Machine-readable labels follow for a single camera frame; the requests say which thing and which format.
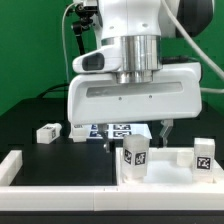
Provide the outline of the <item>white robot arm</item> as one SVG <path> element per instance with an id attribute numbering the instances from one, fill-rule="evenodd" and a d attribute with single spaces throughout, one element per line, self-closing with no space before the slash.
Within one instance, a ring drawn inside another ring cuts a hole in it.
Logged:
<path id="1" fill-rule="evenodd" d="M 72 125 L 97 125 L 109 148 L 108 124 L 198 116 L 201 65 L 180 59 L 163 63 L 159 56 L 161 37 L 193 35 L 180 21 L 183 4 L 182 0 L 98 0 L 99 46 L 73 61 L 77 76 L 68 92 Z"/>

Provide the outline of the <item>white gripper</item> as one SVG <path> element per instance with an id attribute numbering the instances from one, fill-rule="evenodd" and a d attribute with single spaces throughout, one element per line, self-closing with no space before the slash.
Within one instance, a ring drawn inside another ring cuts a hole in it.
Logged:
<path id="1" fill-rule="evenodd" d="M 124 82 L 123 60 L 119 48 L 104 46 L 73 61 L 77 76 L 69 85 L 68 120 L 73 125 L 99 124 L 107 153 L 106 124 L 162 120 L 159 144 L 166 147 L 172 119 L 196 117 L 201 111 L 201 65 L 165 64 L 158 70 L 138 66 L 133 71 L 138 80 Z"/>

